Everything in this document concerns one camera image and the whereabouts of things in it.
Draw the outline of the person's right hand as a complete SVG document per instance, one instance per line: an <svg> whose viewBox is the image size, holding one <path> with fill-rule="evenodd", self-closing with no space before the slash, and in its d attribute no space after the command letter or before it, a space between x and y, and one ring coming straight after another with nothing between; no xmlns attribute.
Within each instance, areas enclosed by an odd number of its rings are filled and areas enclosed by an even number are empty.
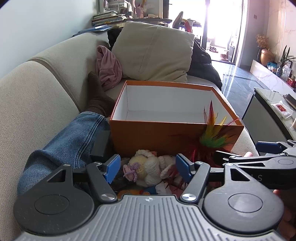
<svg viewBox="0 0 296 241"><path fill-rule="evenodd" d="M244 156L251 167L245 170L261 184L273 191L284 204L278 231L287 240L295 240L295 156Z"/></svg>

